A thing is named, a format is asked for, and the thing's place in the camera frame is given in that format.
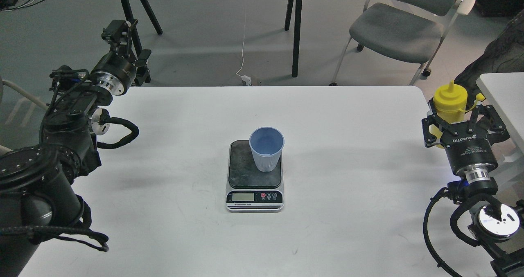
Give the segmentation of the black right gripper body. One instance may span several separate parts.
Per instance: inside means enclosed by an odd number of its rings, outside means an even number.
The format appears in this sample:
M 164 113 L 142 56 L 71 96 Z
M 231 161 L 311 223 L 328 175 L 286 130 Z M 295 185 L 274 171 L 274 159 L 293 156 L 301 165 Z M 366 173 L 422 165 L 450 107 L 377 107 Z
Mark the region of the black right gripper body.
M 454 175 L 463 175 L 470 166 L 481 166 L 487 171 L 498 168 L 489 135 L 484 128 L 473 132 L 468 132 L 466 128 L 444 131 L 444 150 Z

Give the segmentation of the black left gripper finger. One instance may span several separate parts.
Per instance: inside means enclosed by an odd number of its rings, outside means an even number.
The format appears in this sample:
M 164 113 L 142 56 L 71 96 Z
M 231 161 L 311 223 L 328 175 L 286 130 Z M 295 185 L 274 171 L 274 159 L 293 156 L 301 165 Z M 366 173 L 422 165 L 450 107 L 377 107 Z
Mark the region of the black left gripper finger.
M 132 50 L 132 35 L 136 29 L 138 20 L 131 21 L 113 20 L 107 28 L 102 31 L 102 39 L 110 44 L 110 51 L 103 56 L 108 59 L 111 56 L 118 55 L 124 59 L 135 59 L 136 55 Z
M 151 82 L 150 70 L 147 66 L 150 55 L 151 50 L 142 50 L 139 53 L 137 61 L 134 63 L 136 64 L 137 72 L 133 81 L 133 85 L 143 85 L 143 83 Z

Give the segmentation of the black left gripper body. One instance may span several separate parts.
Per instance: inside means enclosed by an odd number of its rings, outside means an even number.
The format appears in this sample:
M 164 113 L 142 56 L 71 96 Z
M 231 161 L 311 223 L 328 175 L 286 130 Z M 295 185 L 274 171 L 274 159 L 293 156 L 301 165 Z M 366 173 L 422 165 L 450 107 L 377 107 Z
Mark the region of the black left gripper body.
M 90 72 L 90 79 L 114 96 L 126 94 L 136 78 L 137 68 L 116 52 L 108 52 Z

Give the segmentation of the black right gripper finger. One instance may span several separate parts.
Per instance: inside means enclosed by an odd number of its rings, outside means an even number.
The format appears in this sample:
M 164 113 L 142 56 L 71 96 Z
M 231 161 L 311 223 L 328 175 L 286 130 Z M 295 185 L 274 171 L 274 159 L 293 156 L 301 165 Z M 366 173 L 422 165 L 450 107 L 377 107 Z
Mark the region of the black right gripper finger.
M 440 139 L 444 137 L 444 133 L 453 135 L 452 125 L 438 115 L 433 99 L 430 99 L 427 102 L 427 104 L 430 110 L 427 113 L 427 117 L 422 119 L 422 131 L 425 147 L 431 148 L 433 146 L 440 146 L 443 149 L 451 148 L 451 144 L 449 143 L 447 138 L 444 142 L 440 141 Z M 434 126 L 434 128 L 442 132 L 440 138 L 436 137 L 435 134 L 431 133 L 431 126 Z
M 490 145 L 507 141 L 510 134 L 492 105 L 472 105 L 467 133 L 486 139 Z

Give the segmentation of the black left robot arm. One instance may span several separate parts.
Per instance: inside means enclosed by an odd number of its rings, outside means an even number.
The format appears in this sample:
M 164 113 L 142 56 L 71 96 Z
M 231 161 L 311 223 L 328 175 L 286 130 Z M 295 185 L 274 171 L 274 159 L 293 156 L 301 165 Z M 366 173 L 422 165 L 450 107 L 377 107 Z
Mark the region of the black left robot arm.
M 73 241 L 83 235 L 98 243 L 80 243 L 108 251 L 108 236 L 94 232 L 86 201 L 72 184 L 101 165 L 99 149 L 131 143 L 139 128 L 111 117 L 113 96 L 126 94 L 146 79 L 150 50 L 133 52 L 134 18 L 114 20 L 101 37 L 110 44 L 93 70 L 63 65 L 50 74 L 51 102 L 39 131 L 39 143 L 1 155 L 1 275 L 17 277 L 41 242 Z

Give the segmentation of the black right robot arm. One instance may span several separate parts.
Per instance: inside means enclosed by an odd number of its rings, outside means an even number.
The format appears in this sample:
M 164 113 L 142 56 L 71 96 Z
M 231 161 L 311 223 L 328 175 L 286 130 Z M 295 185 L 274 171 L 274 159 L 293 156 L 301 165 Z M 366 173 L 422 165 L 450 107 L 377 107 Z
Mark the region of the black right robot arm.
M 425 210 L 423 236 L 437 266 L 453 277 L 459 274 L 438 255 L 430 241 L 427 225 L 430 212 L 442 198 L 457 205 L 449 224 L 455 236 L 472 247 L 482 247 L 491 257 L 498 277 L 524 275 L 523 249 L 507 253 L 498 244 L 508 241 L 523 229 L 523 200 L 516 206 L 501 203 L 495 195 L 496 180 L 490 172 L 498 167 L 492 145 L 509 139 L 503 120 L 493 106 L 475 105 L 469 120 L 451 124 L 437 113 L 433 100 L 422 120 L 425 146 L 441 145 L 451 171 L 460 178 L 441 188 Z

